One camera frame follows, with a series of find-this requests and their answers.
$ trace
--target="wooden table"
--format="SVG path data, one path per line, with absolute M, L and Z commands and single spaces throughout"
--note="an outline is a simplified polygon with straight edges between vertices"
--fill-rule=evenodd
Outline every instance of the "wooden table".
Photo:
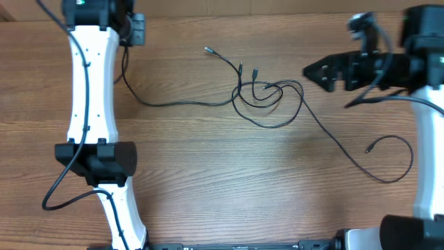
M 372 153 L 364 151 L 389 134 L 405 137 L 416 148 L 409 104 L 346 110 L 344 104 L 359 92 L 345 92 L 339 83 L 336 92 L 326 93 L 301 76 L 304 66 L 359 47 L 345 27 L 350 16 L 150 19 L 146 45 L 130 50 L 128 80 L 152 102 L 229 99 L 236 76 L 203 50 L 209 46 L 235 65 L 243 61 L 245 81 L 255 66 L 260 68 L 257 80 L 301 81 L 308 104 L 356 160 L 378 176 L 395 178 L 409 164 L 405 144 L 387 139 Z M 397 13 L 379 15 L 394 40 L 400 21 Z M 109 244 L 110 230 L 97 197 L 54 212 L 40 207 L 62 171 L 53 146 L 66 141 L 71 116 L 66 36 L 51 22 L 1 23 L 0 33 L 0 248 Z M 250 99 L 250 90 L 244 91 Z M 387 214 L 411 214 L 416 165 L 399 183 L 376 183 L 343 155 L 304 106 L 292 124 L 264 129 L 240 118 L 230 104 L 148 108 L 123 83 L 114 93 L 120 140 L 137 144 L 135 194 L 154 243 L 330 238 L 340 228 L 378 226 Z M 288 91 L 270 114 L 237 104 L 241 112 L 272 124 L 292 116 L 298 100 Z M 84 179 L 70 173 L 50 204 L 88 190 Z

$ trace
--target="black base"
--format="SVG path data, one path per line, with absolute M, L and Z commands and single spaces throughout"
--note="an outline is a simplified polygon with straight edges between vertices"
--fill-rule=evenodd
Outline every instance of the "black base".
M 145 250 L 336 250 L 331 240 L 301 240 L 295 243 L 270 243 L 270 244 L 152 244 Z M 113 250 L 111 246 L 103 248 L 91 248 L 87 250 Z
M 67 166 L 76 154 L 79 145 L 70 141 L 55 146 L 55 159 Z M 136 172 L 137 149 L 134 142 L 106 143 L 99 139 L 97 144 L 84 144 L 71 171 L 85 177 L 93 187 L 98 184 L 125 185 L 126 179 Z

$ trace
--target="black cable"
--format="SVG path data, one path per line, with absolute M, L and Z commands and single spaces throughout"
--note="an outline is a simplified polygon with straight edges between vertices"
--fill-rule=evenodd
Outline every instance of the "black cable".
M 215 55 L 217 55 L 217 56 L 219 56 L 219 57 L 221 57 L 222 59 L 224 59 L 227 63 L 229 63 L 230 65 L 232 65 L 232 63 L 229 61 L 229 60 L 227 60 L 226 58 L 224 58 L 224 57 L 222 57 L 221 55 L 219 55 L 218 53 L 216 53 L 215 51 L 213 51 L 212 49 L 209 49 L 209 52 L 210 53 L 214 53 Z M 134 90 L 129 86 L 129 83 L 128 83 L 128 81 L 127 81 L 127 79 L 126 79 L 126 77 L 125 77 L 125 72 L 123 71 L 124 70 L 124 65 L 125 65 L 125 60 L 128 60 L 128 55 L 123 55 L 123 58 L 122 58 L 122 64 L 121 64 L 121 68 L 122 68 L 122 73 L 123 73 L 123 80 L 125 81 L 125 83 L 126 83 L 126 85 L 128 86 L 128 88 L 129 88 L 129 90 L 131 91 L 131 93 L 134 95 L 134 97 L 136 98 L 136 100 L 138 100 L 140 103 L 142 103 L 142 104 L 144 104 L 144 105 L 147 105 L 147 106 L 154 106 L 154 107 L 160 107 L 160 106 L 172 106 L 172 105 L 181 105 L 181 104 L 198 104 L 198 105 L 207 105 L 208 103 L 202 103 L 202 102 L 198 102 L 198 101 L 176 101 L 176 102 L 171 102 L 171 103 L 166 103 L 166 104 L 151 104 L 151 103 L 147 103 L 147 102 L 145 102 L 145 101 L 143 101 L 142 99 L 140 99 L 140 97 L 139 96 L 137 96 L 136 94 L 135 94 L 135 92 L 134 92 Z M 315 114 L 313 113 L 313 111 L 311 110 L 311 108 L 308 106 L 308 104 L 307 104 L 307 102 L 305 101 L 305 99 L 304 99 L 304 88 L 302 87 L 302 84 L 300 84 L 298 81 L 296 81 L 296 80 L 282 80 L 282 81 L 278 81 L 278 82 L 275 82 L 275 83 L 268 83 L 268 82 L 265 82 L 265 81 L 256 81 L 255 79 L 256 79 L 256 77 L 257 77 L 257 71 L 258 71 L 258 68 L 255 68 L 255 71 L 253 72 L 253 81 L 251 81 L 251 82 L 246 82 L 246 83 L 242 83 L 241 82 L 241 79 L 240 79 L 240 75 L 241 75 L 241 73 L 240 73 L 240 70 L 237 70 L 236 69 L 236 72 L 238 73 L 238 76 L 239 76 L 239 82 L 238 82 L 238 85 L 233 89 L 233 91 L 232 91 L 232 94 L 231 94 L 231 102 L 232 102 L 232 105 L 233 105 L 233 108 L 234 108 L 234 110 L 236 111 L 236 113 L 240 116 L 240 117 L 242 117 L 242 118 L 244 118 L 244 119 L 246 119 L 246 120 L 248 120 L 248 121 L 250 121 L 250 122 L 252 122 L 253 124 L 255 124 L 255 125 L 257 125 L 257 126 L 260 126 L 260 127 L 262 127 L 262 128 L 279 128 L 279 127 L 282 127 L 282 126 L 286 126 L 286 125 L 288 125 L 288 124 L 290 124 L 297 116 L 298 116 L 298 114 L 299 114 L 299 111 L 300 111 L 300 108 L 301 108 L 301 106 L 302 106 L 302 103 L 304 103 L 305 104 L 305 106 L 307 107 L 307 109 L 308 109 L 308 111 L 311 113 L 311 115 L 313 116 L 313 118 L 316 120 L 316 122 L 318 123 L 318 125 L 324 130 L 324 132 L 325 133 L 327 133 L 333 140 L 334 140 L 334 142 L 339 146 L 339 148 L 342 150 L 342 152 L 344 152 L 344 154 L 345 154 L 345 156 L 347 156 L 347 158 L 348 159 L 350 159 L 350 161 L 356 166 L 356 167 L 358 167 L 362 172 L 364 172 L 365 174 L 367 174 L 369 177 L 371 177 L 371 178 L 373 178 L 373 179 L 375 179 L 376 181 L 379 181 L 380 183 L 394 183 L 394 182 L 397 182 L 397 181 L 399 181 L 399 180 L 401 180 L 402 178 L 404 178 L 409 172 L 410 172 L 410 170 L 411 170 L 411 168 L 412 168 L 412 166 L 413 166 L 413 149 L 412 149 L 412 147 L 411 147 L 411 145 L 409 144 L 409 142 L 407 141 L 407 140 L 405 140 L 404 138 L 402 138 L 402 137 L 399 137 L 399 136 L 397 136 L 397 135 L 387 135 L 387 136 L 384 136 L 384 137 L 381 137 L 381 138 L 379 138 L 379 139 L 377 139 L 377 140 L 375 140 L 368 148 L 367 148 L 367 150 L 366 150 L 366 153 L 370 153 L 370 151 L 373 149 L 373 147 L 380 141 L 380 140 L 383 140 L 383 139 L 385 139 L 385 138 L 397 138 L 397 139 L 399 139 L 399 140 L 402 140 L 405 144 L 407 144 L 407 146 L 410 148 L 410 153 L 411 153 L 411 161 L 410 161 L 410 165 L 409 165 L 409 167 L 407 168 L 407 171 L 405 172 L 405 173 L 403 173 L 403 175 L 401 175 L 400 177 L 398 177 L 398 178 L 396 178 L 396 179 L 394 179 L 394 180 L 391 180 L 391 181 L 386 181 L 386 180 L 383 180 L 383 179 L 381 179 L 381 178 L 379 178 L 379 177 L 376 177 L 375 175 L 373 175 L 373 174 L 371 174 L 369 171 L 367 171 L 364 167 L 362 167 L 348 152 L 347 152 L 347 150 L 342 146 L 342 144 L 321 124 L 321 122 L 318 120 L 318 118 L 315 116 Z M 270 95 L 268 95 L 267 97 L 265 97 L 264 99 L 259 99 L 259 98 L 257 98 L 256 96 L 255 96 L 255 94 L 254 94 L 254 85 L 255 84 L 264 84 L 265 86 L 263 87 L 263 89 L 268 89 L 268 88 L 271 88 L 271 87 L 274 87 L 274 88 L 276 88 L 276 91 L 274 91 L 273 93 L 271 93 Z M 296 87 L 294 87 L 294 86 L 292 86 L 292 84 L 297 84 L 299 87 L 300 87 L 300 89 L 301 89 L 301 91 L 299 92 L 299 90 L 296 88 Z M 258 100 L 258 101 L 263 101 L 263 100 L 266 100 L 266 99 L 268 99 L 268 98 L 270 98 L 270 97 L 272 97 L 274 94 L 276 94 L 276 93 L 278 93 L 278 92 L 280 92 L 280 96 L 274 101 L 274 102 L 272 102 L 271 104 L 269 104 L 269 105 L 266 105 L 266 106 L 256 106 L 256 105 L 253 105 L 253 104 L 251 104 L 251 103 L 248 103 L 243 97 L 242 97 L 242 95 L 241 95 L 241 91 L 239 91 L 239 89 L 241 89 L 241 87 L 242 86 L 245 86 L 245 85 L 252 85 L 252 91 L 253 91 L 253 98 L 254 99 L 256 99 L 256 100 Z M 245 116 L 245 115 L 243 115 L 238 109 L 237 109 L 237 107 L 236 107 L 236 104 L 235 104 L 235 102 L 234 102 L 234 100 L 236 99 L 236 97 L 237 96 L 239 96 L 239 97 L 241 97 L 241 99 L 244 101 L 244 103 L 246 103 L 246 104 L 248 104 L 249 106 L 252 106 L 252 107 L 256 107 L 256 108 L 268 108 L 268 107 L 270 107 L 270 106 L 272 106 L 272 105 L 274 105 L 275 103 L 277 103 L 281 98 L 282 98 L 282 95 L 283 95 L 283 89 L 284 88 L 293 88 L 298 94 L 299 94 L 299 96 L 300 96 L 300 103 L 299 103 L 299 106 L 298 106 L 298 109 L 297 109 L 297 111 L 296 111 L 296 113 L 295 113 L 295 115 L 291 118 L 291 119 L 289 119 L 288 121 L 286 121 L 286 122 L 283 122 L 283 123 L 281 123 L 281 124 L 278 124 L 278 125 L 275 125 L 275 126 L 266 126 L 266 125 L 263 125 L 263 124 L 260 124 L 260 123 L 258 123 L 258 122 L 256 122 L 255 120 L 253 120 L 253 119 L 251 119 L 251 118 L 249 118 L 249 117 L 247 117 L 247 116 Z
M 386 136 L 383 136 L 383 137 L 381 137 L 381 138 L 379 138 L 379 139 L 377 139 L 377 140 L 375 140 L 368 148 L 367 148 L 367 150 L 366 150 L 366 153 L 370 153 L 371 152 L 371 150 L 373 149 L 373 147 L 379 142 L 379 141 L 381 141 L 381 140 L 383 140 L 383 139 L 386 139 L 386 138 L 397 138 L 397 139 L 399 139 L 399 140 L 402 140 L 408 147 L 409 147 L 409 149 L 410 149 L 410 155 L 411 155 L 411 159 L 410 159 L 410 165 L 409 165 L 409 167 L 407 168 L 407 170 L 406 170 L 406 172 L 405 173 L 403 173 L 400 177 L 398 177 L 398 178 L 396 178 L 396 179 L 393 179 L 393 180 L 390 180 L 390 181 L 386 181 L 386 180 L 383 180 L 383 179 L 381 179 L 381 178 L 379 178 L 379 177 L 377 177 L 377 176 L 375 176 L 375 175 L 373 175 L 373 174 L 371 174 L 367 169 L 365 169 L 364 167 L 362 167 L 348 152 L 347 152 L 347 150 L 342 146 L 342 144 L 321 124 L 321 122 L 319 121 L 319 119 L 315 116 L 315 114 L 314 114 L 314 112 L 311 110 L 311 108 L 308 106 L 308 104 L 307 104 L 307 102 L 305 101 L 305 99 L 304 99 L 304 89 L 303 89 L 303 87 L 302 87 L 302 84 L 300 84 L 299 82 L 297 82 L 297 81 L 295 81 L 295 80 L 287 80 L 287 82 L 292 82 L 292 83 L 296 83 L 296 84 L 298 84 L 299 85 L 299 87 L 300 87 L 300 89 L 301 89 L 301 92 L 299 92 L 298 91 L 298 89 L 297 88 L 295 88 L 294 86 L 292 86 L 292 85 L 285 85 L 285 86 L 289 86 L 289 87 L 291 87 L 291 88 L 293 88 L 298 94 L 299 94 L 299 96 L 300 96 L 300 98 L 301 98 L 301 101 L 303 101 L 304 102 L 304 104 L 305 104 L 305 106 L 307 107 L 307 109 L 308 109 L 308 111 L 311 113 L 311 115 L 313 116 L 313 118 L 314 118 L 314 120 L 318 123 L 318 125 L 320 126 L 320 128 L 322 129 L 322 130 L 324 130 L 324 132 L 326 133 L 326 134 L 328 134 L 328 136 L 330 136 L 330 138 L 332 138 L 333 140 L 334 140 L 334 142 L 339 146 L 339 148 L 342 150 L 342 152 L 344 152 L 344 154 L 345 154 L 345 156 L 347 156 L 347 158 L 357 167 L 357 168 L 359 168 L 362 172 L 364 172 L 365 174 L 367 174 L 369 177 L 371 177 L 371 178 L 373 178 L 373 179 L 375 179 L 376 181 L 379 181 L 380 183 L 383 183 L 383 184 L 389 184 L 389 183 L 395 183 L 395 182 L 397 182 L 397 181 L 399 181 L 399 180 L 401 180 L 402 178 L 404 178 L 409 172 L 410 172 L 410 170 L 411 170 L 411 168 L 412 168 L 412 166 L 413 166 L 413 149 L 412 149 L 412 147 L 411 147 L 411 145 L 410 145 L 410 143 L 406 140 L 406 139 L 404 139 L 404 138 L 402 138 L 402 137 L 400 137 L 400 136 L 397 136 L 397 135 L 386 135 Z M 274 84 L 270 84 L 270 85 L 267 85 L 266 86 L 266 88 L 269 88 L 269 87 L 272 87 Z
M 412 101 L 412 102 L 416 102 L 416 103 L 421 103 L 424 104 L 426 106 L 429 106 L 430 108 L 433 108 L 434 110 L 438 111 L 440 114 L 442 114 L 444 116 L 444 110 L 442 108 L 440 108 L 439 106 L 437 106 L 436 104 L 421 99 L 421 98 L 417 98 L 417 97 L 401 97 L 401 96 L 386 96 L 386 97 L 373 97 L 373 98 L 368 98 L 368 99 L 364 99 L 361 102 L 362 103 L 379 103 L 381 101 Z
M 119 232 L 119 236 L 122 239 L 123 245 L 125 246 L 126 250 L 129 250 L 128 244 L 125 240 L 125 236 L 123 235 L 123 231 L 121 230 L 121 226 L 119 223 L 119 217 L 117 216 L 117 209 L 116 206 L 114 204 L 114 200 L 112 199 L 112 195 L 109 192 L 106 192 L 105 190 L 95 190 L 95 191 L 91 191 L 91 192 L 86 192 L 84 194 L 81 194 L 63 204 L 57 205 L 57 206 L 47 206 L 48 204 L 48 200 L 51 197 L 51 195 L 54 193 L 54 191 L 56 190 L 56 188 L 58 187 L 58 185 L 60 184 L 60 182 L 63 180 L 63 178 L 65 177 L 65 175 L 69 172 L 69 170 L 72 168 L 72 165 L 77 161 L 77 158 L 79 157 L 82 148 L 85 144 L 85 140 L 86 140 L 86 136 L 87 136 L 87 132 L 89 130 L 88 127 L 88 116 L 89 116 L 89 75 L 88 75 L 88 63 L 86 61 L 86 57 L 85 54 L 83 53 L 82 47 L 80 46 L 80 44 L 78 43 L 77 39 L 71 34 L 71 32 L 68 31 L 67 27 L 42 3 L 41 0 L 36 0 L 37 4 L 40 6 L 40 8 L 69 36 L 69 38 L 71 38 L 72 42 L 74 42 L 74 44 L 76 45 L 80 56 L 82 58 L 82 62 L 83 62 L 83 68 L 85 70 L 85 119 L 83 122 L 83 133 L 82 133 L 82 138 L 80 140 L 80 143 L 78 145 L 77 151 L 74 154 L 74 157 L 72 158 L 72 160 L 69 162 L 69 164 L 65 167 L 65 169 L 63 170 L 63 172 L 59 175 L 59 177 L 57 178 L 57 180 L 54 182 L 54 184 L 51 186 L 51 188 L 48 190 L 47 194 L 45 195 L 45 197 L 43 198 L 42 201 L 42 208 L 44 210 L 57 210 L 57 209 L 61 209 L 64 208 L 65 206 L 68 206 L 69 204 L 72 204 L 82 198 L 85 198 L 91 194 L 105 194 L 107 199 L 110 200 L 111 206 L 112 206 L 112 210 L 114 213 L 114 219 L 116 221 L 116 225 L 117 225 L 117 230 Z
M 218 54 L 217 52 L 213 51 L 210 48 L 205 47 L 205 49 L 207 51 L 209 51 L 210 53 L 213 53 L 214 55 L 218 56 L 220 59 L 226 61 L 237 73 L 238 76 L 238 89 L 241 89 L 241 84 L 242 84 L 242 79 L 241 79 L 241 73 L 239 72 L 239 70 L 225 57 L 223 57 L 222 55 Z M 228 99 L 226 101 L 222 101 L 220 103 L 207 103 L 207 102 L 202 102 L 202 101 L 173 101 L 173 102 L 169 102 L 169 103 L 150 103 L 147 101 L 144 101 L 142 98 L 140 98 L 135 92 L 134 90 L 131 88 L 130 84 L 128 83 L 128 81 L 126 80 L 126 75 L 125 75 L 125 61 L 126 64 L 128 64 L 129 61 L 129 54 L 128 53 L 124 53 L 123 54 L 123 58 L 122 58 L 122 64 L 121 64 L 121 69 L 122 69 L 122 76 L 123 76 L 123 80 L 125 81 L 126 86 L 128 87 L 128 89 L 131 91 L 131 94 L 133 94 L 133 96 L 136 98 L 136 100 L 138 100 L 138 102 L 144 104 L 145 106 L 150 106 L 150 107 L 167 107 L 167 106 L 174 106 L 174 105 L 203 105 L 203 106 L 224 106 L 227 103 L 230 103 L 231 101 L 233 101 L 234 99 L 237 98 L 237 96 L 239 95 L 239 92 L 236 93 L 231 99 Z
M 128 47 L 125 47 L 125 51 L 123 52 L 123 56 L 125 56 L 126 53 L 128 53 Z M 123 72 L 126 72 L 127 69 L 128 69 L 128 61 L 126 61 Z M 116 80 L 114 80 L 114 85 L 116 85 L 121 79 L 122 79 L 122 74 L 120 74 L 120 76 L 117 77 Z

